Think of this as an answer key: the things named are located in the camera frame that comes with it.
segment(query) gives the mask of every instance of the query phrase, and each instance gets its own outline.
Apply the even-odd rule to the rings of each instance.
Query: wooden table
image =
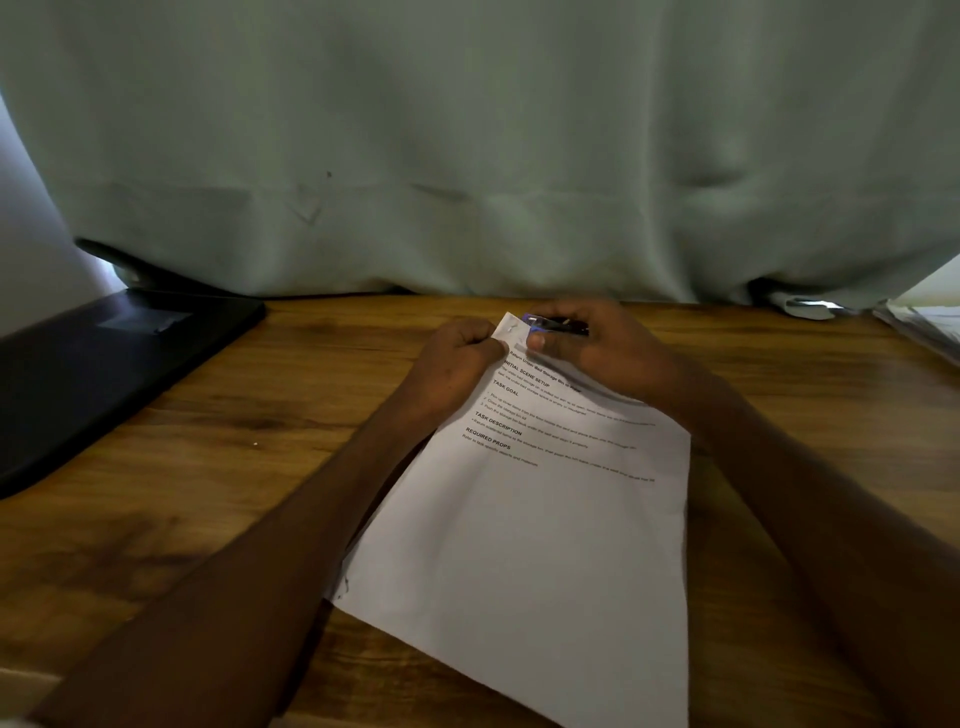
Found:
[[[283,498],[393,390],[432,328],[526,308],[428,297],[271,303],[266,322],[0,501],[0,707],[28,707]],[[869,316],[815,323],[740,307],[632,310],[774,422],[960,545],[956,369]],[[702,453],[688,517],[691,723],[886,725],[803,586]],[[336,611],[288,716],[340,728],[548,724]]]

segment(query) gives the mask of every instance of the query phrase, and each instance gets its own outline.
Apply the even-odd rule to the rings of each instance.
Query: finger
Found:
[[[456,319],[439,329],[437,333],[451,346],[463,347],[490,337],[496,327],[487,319]]]
[[[583,336],[571,333],[534,331],[527,336],[527,349],[579,366],[580,354],[586,342],[587,339]]]
[[[510,350],[507,344],[499,339],[485,339],[479,344],[473,344],[470,348],[476,350],[482,357],[484,370],[499,362]]]
[[[597,328],[603,325],[603,310],[609,309],[611,304],[619,305],[613,299],[559,299],[538,303],[530,309],[530,313],[547,318],[563,316]]]

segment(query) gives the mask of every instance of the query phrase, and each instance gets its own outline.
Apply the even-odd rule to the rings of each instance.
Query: forearm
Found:
[[[31,718],[265,725],[351,535],[424,434],[404,412],[377,412],[262,521],[103,642]]]
[[[687,426],[910,724],[960,717],[957,551],[770,425],[723,385]]]

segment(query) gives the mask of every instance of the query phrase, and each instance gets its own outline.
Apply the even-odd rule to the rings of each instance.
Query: white wall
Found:
[[[960,255],[897,298],[905,305],[960,305]]]
[[[120,287],[73,245],[0,98],[0,336]]]

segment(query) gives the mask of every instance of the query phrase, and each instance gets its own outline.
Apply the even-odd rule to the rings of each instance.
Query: hand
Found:
[[[529,350],[568,361],[614,392],[645,401],[681,424],[702,396],[732,394],[723,379],[667,347],[616,301],[554,301],[530,312],[584,321],[590,334],[536,331],[527,337]]]
[[[412,416],[421,439],[460,409],[480,377],[507,355],[507,345],[490,338],[494,329],[486,319],[450,321],[423,346],[388,402]]]

